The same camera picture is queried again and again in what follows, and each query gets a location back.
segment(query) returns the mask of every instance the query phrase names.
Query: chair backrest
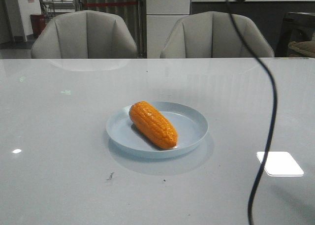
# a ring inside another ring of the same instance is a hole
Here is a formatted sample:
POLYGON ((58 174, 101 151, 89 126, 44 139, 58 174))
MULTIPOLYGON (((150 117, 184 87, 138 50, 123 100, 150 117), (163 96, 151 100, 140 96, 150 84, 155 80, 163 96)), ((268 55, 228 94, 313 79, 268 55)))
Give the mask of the chair backrest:
POLYGON ((123 19, 84 10, 53 18, 31 49, 36 59, 136 58, 137 46, 123 19))
MULTIPOLYGON (((249 46, 259 57, 274 57, 274 51, 255 23, 233 14, 249 46)), ((180 19, 161 52, 161 58, 246 58, 251 57, 237 36, 229 14, 203 12, 180 19)))

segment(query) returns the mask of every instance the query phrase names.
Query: stitched seam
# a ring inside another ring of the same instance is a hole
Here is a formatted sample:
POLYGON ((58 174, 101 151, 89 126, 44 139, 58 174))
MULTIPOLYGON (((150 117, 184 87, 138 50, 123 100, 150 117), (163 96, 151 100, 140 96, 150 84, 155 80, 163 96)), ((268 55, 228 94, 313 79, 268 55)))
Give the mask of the stitched seam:
POLYGON ((86 23, 86 26, 85 26, 85 30, 86 30, 86 33, 87 33, 87 52, 88 52, 88 59, 90 58, 90 54, 89 54, 89 37, 88 37, 88 12, 85 13, 85 23, 86 23))
POLYGON ((211 42, 211 49, 210 49, 210 57, 212 58, 213 57, 213 38, 214 38, 214 35, 213 35, 213 26, 214 26, 214 13, 212 13, 212 24, 210 24, 210 27, 212 27, 211 28, 211 40, 210 40, 210 42, 211 42))
MULTIPOLYGON (((246 26, 245 26, 245 29, 244 29, 243 32, 242 32, 242 36, 243 36, 243 39, 245 40, 245 42, 247 42, 246 39, 245 39, 245 34, 246 34, 246 31, 247 31, 247 28, 248 28, 248 21, 246 20, 246 26)), ((243 50, 244 50, 244 49, 247 50, 246 47, 244 46, 244 44, 242 43, 239 57, 241 57, 241 54, 243 53, 243 50)))
POLYGON ((184 23, 182 23, 182 27, 183 27, 183 34, 184 34, 184 48, 185 48, 185 58, 187 58, 187 49, 186 49, 186 38, 185 38, 185 27, 184 27, 184 23))
POLYGON ((57 39, 58 39, 58 46, 59 46, 59 54, 60 54, 60 58, 62 59, 62 58, 63 58, 63 54, 62 54, 62 52, 61 52, 60 36, 59 36, 59 30, 58 30, 56 21, 57 21, 57 19, 54 21, 54 23, 55 23, 55 27, 56 27, 56 31, 57 31, 57 39))
POLYGON ((113 34, 114 34, 116 28, 117 28, 117 19, 115 19, 115 22, 114 22, 114 25, 113 25, 113 32, 112 32, 112 35, 111 35, 112 39, 111 39, 111 44, 110 44, 110 47, 111 47, 111 49, 110 49, 110 58, 113 58, 113 51, 114 51, 113 34))

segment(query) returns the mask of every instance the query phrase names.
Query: light blue plate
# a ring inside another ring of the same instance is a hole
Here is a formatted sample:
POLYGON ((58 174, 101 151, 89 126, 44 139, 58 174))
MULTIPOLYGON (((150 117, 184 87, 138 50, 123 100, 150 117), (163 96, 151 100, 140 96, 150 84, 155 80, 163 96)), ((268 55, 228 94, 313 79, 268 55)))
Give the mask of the light blue plate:
POLYGON ((170 102, 150 104, 175 127, 178 134, 176 147, 169 150, 160 149, 141 134, 129 118, 130 105, 120 109, 107 121, 107 133, 118 148, 142 158, 171 158, 195 149, 208 132, 207 120, 193 108, 170 102))

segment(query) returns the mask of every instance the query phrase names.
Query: white cabinet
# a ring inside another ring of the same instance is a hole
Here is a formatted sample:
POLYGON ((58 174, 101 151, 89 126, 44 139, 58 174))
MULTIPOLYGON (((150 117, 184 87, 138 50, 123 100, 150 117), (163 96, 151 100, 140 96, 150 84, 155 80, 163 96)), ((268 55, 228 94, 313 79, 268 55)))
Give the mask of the white cabinet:
POLYGON ((190 0, 146 0, 147 57, 159 58, 178 19, 189 15, 190 0))

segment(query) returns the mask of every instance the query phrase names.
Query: glossy table surface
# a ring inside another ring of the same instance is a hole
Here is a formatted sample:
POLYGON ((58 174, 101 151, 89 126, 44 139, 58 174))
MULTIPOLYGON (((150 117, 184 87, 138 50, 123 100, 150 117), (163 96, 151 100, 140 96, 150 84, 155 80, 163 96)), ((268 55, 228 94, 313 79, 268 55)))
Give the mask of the glossy table surface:
MULTIPOLYGON (((279 92, 271 151, 304 175, 264 172, 254 221, 313 225, 315 59, 263 60, 279 92)), ((245 225, 271 109, 253 59, 0 60, 0 224, 245 225), (194 108, 208 134, 176 158, 124 153, 106 122, 140 100, 194 108)))

